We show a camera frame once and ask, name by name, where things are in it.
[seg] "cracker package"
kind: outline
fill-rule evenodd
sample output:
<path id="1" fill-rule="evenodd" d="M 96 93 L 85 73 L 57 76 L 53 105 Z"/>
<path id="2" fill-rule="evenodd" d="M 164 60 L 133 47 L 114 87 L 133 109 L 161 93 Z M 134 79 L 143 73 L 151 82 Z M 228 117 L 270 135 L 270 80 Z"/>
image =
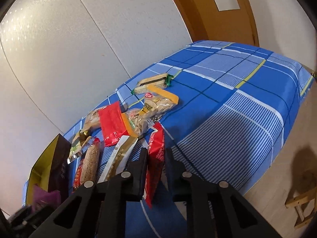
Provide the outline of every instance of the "cracker package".
<path id="1" fill-rule="evenodd" d="M 93 132 L 94 130 L 101 128 L 100 118 L 99 118 L 98 112 L 99 112 L 99 110 L 102 110 L 106 107 L 107 106 L 92 110 L 85 118 L 85 123 L 84 123 L 84 126 L 82 128 L 82 131 L 90 130 L 90 132 Z"/>
<path id="2" fill-rule="evenodd" d="M 147 89 L 149 92 L 144 95 L 144 107 L 142 109 L 134 108 L 122 114 L 129 135 L 134 137 L 147 132 L 149 125 L 153 125 L 179 101 L 178 96 L 166 90 L 152 85 L 148 85 Z"/>

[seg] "plastic wrapper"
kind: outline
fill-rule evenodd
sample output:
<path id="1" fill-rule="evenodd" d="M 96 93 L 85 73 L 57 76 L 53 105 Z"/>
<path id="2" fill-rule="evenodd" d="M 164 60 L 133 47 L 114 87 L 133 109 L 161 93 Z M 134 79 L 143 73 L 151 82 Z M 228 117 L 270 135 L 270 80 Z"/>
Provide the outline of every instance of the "plastic wrapper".
<path id="1" fill-rule="evenodd" d="M 149 124 L 157 121 L 164 113 L 178 104 L 179 98 L 160 88 L 148 85 L 149 92 L 144 96 L 144 107 L 142 109 L 132 109 L 124 113 L 123 121 L 128 122 L 127 130 L 131 127 L 132 131 L 140 136 L 147 132 Z"/>
<path id="2" fill-rule="evenodd" d="M 159 75 L 155 75 L 150 78 L 145 78 L 143 80 L 140 80 L 136 87 L 132 90 L 132 94 L 141 94 L 148 91 L 147 87 L 148 85 L 152 85 L 158 88 L 166 88 L 170 86 L 172 75 L 168 73 L 163 73 Z"/>
<path id="3" fill-rule="evenodd" d="M 82 158 L 79 161 L 76 173 L 75 173 L 75 178 L 74 178 L 74 182 L 73 182 L 73 188 L 74 190 L 78 189 L 80 186 L 80 175 L 81 175 L 81 171 L 82 171 L 82 165 L 84 163 L 84 158 Z"/>
<path id="4" fill-rule="evenodd" d="M 84 163 L 80 174 L 80 185 L 86 181 L 96 181 L 96 172 L 99 161 L 100 140 L 94 139 L 94 142 L 87 149 Z"/>
<path id="5" fill-rule="evenodd" d="M 118 101 L 99 110 L 98 113 L 106 147 L 117 144 L 122 135 L 129 134 L 123 122 Z"/>
<path id="6" fill-rule="evenodd" d="M 67 163 L 70 164 L 76 158 L 80 157 L 83 153 L 86 152 L 88 147 L 91 145 L 92 140 L 90 136 L 90 130 L 82 131 L 76 133 L 73 138 L 72 146 L 70 148 L 69 156 L 67 158 Z"/>
<path id="7" fill-rule="evenodd" d="M 111 177 L 123 172 L 128 158 L 137 143 L 137 138 L 123 135 L 113 150 L 98 183 L 108 181 Z"/>
<path id="8" fill-rule="evenodd" d="M 152 208 L 152 200 L 161 179 L 165 159 L 163 128 L 159 122 L 156 122 L 152 128 L 154 131 L 151 133 L 148 145 L 149 156 L 144 189 L 144 198 L 149 208 Z"/>
<path id="9" fill-rule="evenodd" d="M 88 131 L 90 130 L 91 132 L 93 132 L 96 129 L 101 128 L 100 125 L 100 118 L 99 118 L 99 110 L 106 108 L 107 106 L 104 107 L 100 107 L 97 109 L 92 110 L 85 119 L 85 123 L 84 126 L 82 128 L 83 131 Z"/>

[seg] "red chip bag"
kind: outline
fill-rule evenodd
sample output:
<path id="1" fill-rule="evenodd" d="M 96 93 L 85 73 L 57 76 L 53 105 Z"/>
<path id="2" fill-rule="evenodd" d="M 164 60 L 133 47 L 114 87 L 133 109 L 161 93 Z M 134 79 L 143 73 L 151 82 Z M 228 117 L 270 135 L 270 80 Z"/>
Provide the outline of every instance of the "red chip bag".
<path id="1" fill-rule="evenodd" d="M 152 200 L 156 191 L 156 187 L 161 179 L 165 157 L 165 140 L 164 131 L 159 122 L 153 127 L 156 131 L 151 133 L 149 140 L 149 157 L 145 179 L 145 201 L 149 208 L 152 208 Z"/>
<path id="2" fill-rule="evenodd" d="M 78 189 L 80 186 L 80 175 L 81 175 L 81 170 L 82 170 L 82 165 L 84 164 L 84 158 L 82 158 L 79 161 L 77 170 L 76 170 L 76 174 L 75 174 L 75 179 L 74 179 L 74 183 L 73 183 L 73 188 L 74 190 Z"/>
<path id="3" fill-rule="evenodd" d="M 122 135 L 129 135 L 121 116 L 118 101 L 99 110 L 98 114 L 106 147 L 117 144 Z"/>

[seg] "yellow stripe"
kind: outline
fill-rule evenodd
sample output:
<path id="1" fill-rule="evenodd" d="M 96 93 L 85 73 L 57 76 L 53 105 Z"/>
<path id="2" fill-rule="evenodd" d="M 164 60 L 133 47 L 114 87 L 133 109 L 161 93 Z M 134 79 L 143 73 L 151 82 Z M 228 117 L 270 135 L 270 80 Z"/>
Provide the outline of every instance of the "yellow stripe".
<path id="1" fill-rule="evenodd" d="M 129 119 L 128 119 L 128 116 L 126 115 L 126 113 L 122 113 L 121 117 L 122 117 L 123 123 L 126 126 L 126 130 L 128 131 L 129 135 L 132 136 L 132 137 L 137 138 L 137 134 L 133 131 L 133 129 L 132 129 L 130 123 L 129 123 Z"/>
<path id="2" fill-rule="evenodd" d="M 235 88 L 240 88 L 244 83 L 246 83 L 265 63 L 265 59 L 244 79 L 242 80 L 238 85 L 235 86 Z"/>
<path id="3" fill-rule="evenodd" d="M 149 91 L 152 91 L 154 93 L 156 93 L 157 95 L 160 95 L 162 97 L 166 97 L 168 98 L 169 100 L 171 100 L 174 104 L 178 104 L 178 101 L 179 101 L 179 97 L 176 96 L 175 94 L 171 93 L 171 92 L 168 92 L 164 89 L 161 89 L 161 88 L 158 88 L 158 87 L 155 87 L 155 86 L 152 86 L 151 84 L 148 85 L 147 89 Z"/>
<path id="4" fill-rule="evenodd" d="M 130 107 L 136 105 L 137 103 L 139 103 L 139 102 L 142 101 L 143 99 L 144 99 L 144 97 L 140 98 L 138 101 L 136 101 L 136 102 L 132 103 L 131 105 L 129 105 L 128 108 L 130 108 Z"/>
<path id="5" fill-rule="evenodd" d="M 230 43 L 230 44 L 228 44 L 228 45 L 226 45 L 226 46 L 224 46 L 224 47 L 222 47 L 222 48 L 226 48 L 226 47 L 228 47 L 228 46 L 231 46 L 232 44 L 234 44 L 234 42 L 232 42 L 232 43 Z"/>
<path id="6" fill-rule="evenodd" d="M 182 72 L 182 70 L 179 70 L 173 77 L 172 79 L 175 79 L 177 77 L 178 74 L 180 74 Z"/>
<path id="7" fill-rule="evenodd" d="M 306 83 L 305 87 L 303 88 L 302 92 L 301 92 L 301 96 L 305 93 L 306 89 L 308 88 L 310 82 L 312 81 L 313 76 L 310 76 L 308 82 Z"/>

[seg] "red logo label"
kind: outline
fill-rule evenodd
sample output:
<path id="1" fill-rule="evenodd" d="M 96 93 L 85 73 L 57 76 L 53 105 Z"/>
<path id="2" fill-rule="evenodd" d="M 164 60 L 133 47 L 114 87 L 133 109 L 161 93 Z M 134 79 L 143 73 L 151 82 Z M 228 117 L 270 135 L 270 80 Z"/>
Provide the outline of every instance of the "red logo label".
<path id="1" fill-rule="evenodd" d="M 146 98 L 151 98 L 153 95 L 150 92 L 146 92 L 144 95 Z"/>

